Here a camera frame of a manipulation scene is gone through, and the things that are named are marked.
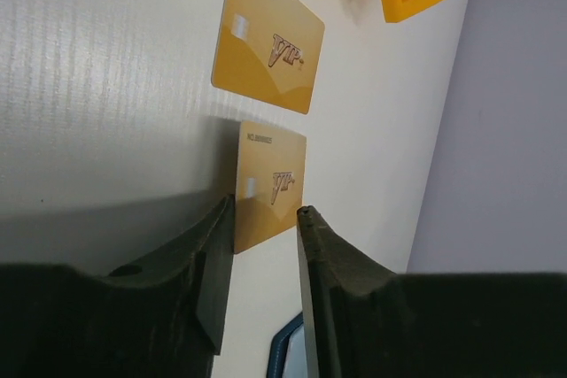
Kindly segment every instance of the card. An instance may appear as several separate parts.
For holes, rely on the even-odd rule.
[[[307,114],[324,29],[299,0],[224,0],[212,83]]]
[[[305,136],[265,124],[240,126],[235,252],[296,224],[303,202]]]

